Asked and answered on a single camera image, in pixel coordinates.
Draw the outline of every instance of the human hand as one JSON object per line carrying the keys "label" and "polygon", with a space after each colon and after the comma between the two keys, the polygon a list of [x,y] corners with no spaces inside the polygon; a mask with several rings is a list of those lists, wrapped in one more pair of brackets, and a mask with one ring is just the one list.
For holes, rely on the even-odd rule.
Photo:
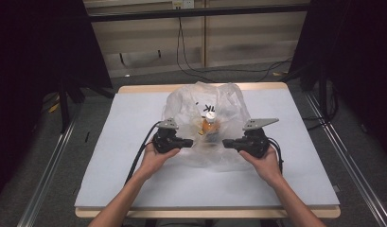
{"label": "human hand", "polygon": [[273,146],[269,146],[267,152],[261,159],[255,158],[245,150],[241,150],[239,154],[250,164],[255,167],[257,174],[267,182],[271,187],[274,187],[278,181],[282,179],[281,171],[279,170],[276,151]]}
{"label": "human hand", "polygon": [[167,159],[175,156],[179,151],[179,148],[175,148],[162,154],[155,149],[152,143],[148,143],[144,151],[142,164],[137,169],[136,174],[142,174],[145,179],[149,179],[163,166]]}

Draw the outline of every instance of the wooden table edge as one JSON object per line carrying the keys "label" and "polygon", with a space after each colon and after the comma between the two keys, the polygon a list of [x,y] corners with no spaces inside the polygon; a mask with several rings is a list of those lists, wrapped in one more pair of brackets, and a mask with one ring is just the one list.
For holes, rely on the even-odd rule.
{"label": "wooden table edge", "polygon": [[[318,218],[337,218],[341,214],[339,205],[309,207]],[[101,209],[80,208],[75,210],[79,218],[94,218]],[[281,208],[261,209],[179,209],[179,210],[131,210],[127,218],[287,218]]]}
{"label": "wooden table edge", "polygon": [[[214,86],[221,86],[225,83],[209,83]],[[161,84],[161,85],[132,85],[122,86],[118,93],[151,93],[151,92],[173,92],[186,84]],[[261,90],[261,89],[288,89],[283,82],[253,82],[253,83],[236,83],[240,90]]]}

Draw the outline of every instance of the transparent plastic bag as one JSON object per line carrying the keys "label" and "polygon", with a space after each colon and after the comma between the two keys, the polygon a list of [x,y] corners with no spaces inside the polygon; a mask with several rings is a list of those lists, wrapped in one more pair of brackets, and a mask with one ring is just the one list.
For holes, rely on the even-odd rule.
{"label": "transparent plastic bag", "polygon": [[[219,128],[208,140],[201,135],[202,122],[208,112],[216,113]],[[184,165],[217,171],[247,169],[250,165],[235,149],[224,148],[223,139],[241,138],[243,126],[250,119],[243,94],[233,83],[219,87],[197,82],[186,85],[167,98],[163,119],[173,117],[179,126],[177,136],[194,141],[192,148],[183,148],[176,159]]]}

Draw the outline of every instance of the controller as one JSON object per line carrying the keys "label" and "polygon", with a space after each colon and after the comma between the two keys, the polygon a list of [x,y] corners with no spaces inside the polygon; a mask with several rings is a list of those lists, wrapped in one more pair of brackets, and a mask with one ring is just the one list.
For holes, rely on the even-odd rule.
{"label": "controller", "polygon": [[270,146],[268,137],[262,127],[277,122],[278,118],[250,119],[243,127],[244,136],[238,139],[222,140],[225,148],[234,148],[237,152],[246,150],[255,158],[262,158]]}
{"label": "controller", "polygon": [[191,148],[193,140],[176,137],[176,130],[179,129],[173,118],[160,122],[158,132],[154,134],[152,144],[160,153],[167,153],[174,148]]}

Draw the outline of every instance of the cable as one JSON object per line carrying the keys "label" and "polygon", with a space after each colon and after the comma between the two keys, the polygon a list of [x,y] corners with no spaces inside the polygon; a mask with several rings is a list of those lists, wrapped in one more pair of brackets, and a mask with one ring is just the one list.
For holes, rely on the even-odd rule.
{"label": "cable", "polygon": [[320,123],[318,125],[315,125],[313,127],[308,128],[308,131],[312,131],[312,130],[315,130],[315,129],[321,127],[321,126],[325,126],[328,122],[331,122],[332,119],[337,114],[337,112],[339,110],[339,102],[338,102],[337,90],[336,90],[336,88],[334,86],[332,87],[332,93],[331,93],[331,96],[330,96],[329,99],[330,99],[329,108],[330,108],[330,111],[332,113],[328,114],[327,116],[321,116],[321,117],[308,116],[308,117],[303,117],[302,118],[303,120],[324,120],[324,122],[322,122],[322,123]]}
{"label": "cable", "polygon": [[201,76],[198,76],[198,75],[192,75],[192,74],[189,74],[187,73],[185,70],[182,69],[181,65],[179,64],[179,39],[180,37],[182,36],[182,45],[183,45],[183,51],[184,51],[184,58],[185,58],[185,62],[186,62],[186,65],[187,67],[194,71],[194,72],[197,72],[197,73],[210,73],[210,72],[247,72],[247,73],[262,73],[262,72],[267,72],[267,74],[260,80],[258,80],[257,82],[260,82],[261,80],[263,80],[265,77],[268,76],[268,74],[270,73],[270,70],[272,69],[275,69],[279,66],[281,66],[283,63],[287,63],[287,62],[291,62],[291,59],[292,57],[284,60],[284,61],[278,61],[278,62],[275,62],[274,64],[272,64],[268,69],[262,69],[262,70],[245,70],[245,69],[208,69],[208,70],[197,70],[197,69],[194,69],[190,66],[190,64],[188,63],[187,61],[187,58],[186,58],[186,53],[185,53],[185,36],[184,36],[184,30],[182,28],[182,21],[181,21],[181,18],[179,18],[179,33],[178,33],[178,47],[177,47],[177,52],[176,52],[176,60],[177,60],[177,63],[178,63],[178,66],[179,68],[186,74],[188,74],[189,76],[193,76],[193,77],[199,77],[199,78],[202,78],[202,79],[207,79],[207,78],[203,78]]}
{"label": "cable", "polygon": [[208,79],[208,78],[205,78],[205,77],[202,77],[202,76],[199,76],[199,75],[195,75],[195,74],[190,74],[190,73],[187,73],[182,67],[181,65],[179,64],[179,40],[180,40],[180,37],[181,37],[181,33],[182,33],[182,42],[183,42],[183,45],[184,45],[184,54],[185,54],[185,39],[184,39],[184,32],[182,31],[182,24],[181,24],[181,18],[179,18],[179,32],[178,32],[178,45],[176,47],[176,63],[178,64],[178,67],[181,69],[182,72],[184,72],[185,74],[189,75],[189,76],[192,76],[192,77],[196,77],[196,78],[201,78],[201,79],[205,79],[205,80],[208,80],[210,82],[213,82],[213,83],[216,83],[214,80],[212,79]]}
{"label": "cable", "polygon": [[260,82],[261,80],[265,79],[265,78],[268,76],[268,74],[270,73],[270,70],[276,69],[277,67],[281,66],[283,63],[290,62],[290,59],[291,59],[291,58],[288,58],[288,59],[286,59],[285,61],[279,61],[279,62],[276,62],[276,63],[272,64],[272,65],[267,69],[266,75],[264,75],[264,77],[262,77],[260,80],[258,80],[258,81],[256,81],[256,82]]}
{"label": "cable", "polygon": [[148,144],[151,143],[151,142],[148,142],[148,143],[146,144],[147,140],[149,139],[149,137],[150,137],[152,131],[154,130],[154,128],[155,128],[160,122],[161,122],[161,121],[158,121],[157,123],[155,123],[155,124],[151,127],[151,129],[150,129],[149,133],[147,134],[146,138],[144,139],[144,141],[143,141],[143,143],[142,143],[142,145],[141,145],[139,151],[137,151],[136,157],[134,157],[134,161],[133,161],[131,170],[129,170],[128,178],[126,179],[125,184],[131,179],[131,177],[132,177],[132,175],[133,175],[133,173],[134,173],[134,170],[136,169],[137,162],[139,161],[140,156],[141,156],[143,150],[146,148],[146,145],[148,145]]}
{"label": "cable", "polygon": [[279,170],[281,171],[281,174],[282,174],[282,164],[284,163],[284,160],[282,160],[281,148],[279,147],[278,143],[274,139],[270,137],[268,137],[268,139],[270,144],[273,145],[273,147],[276,149],[276,152],[278,153],[278,165],[279,165]]}

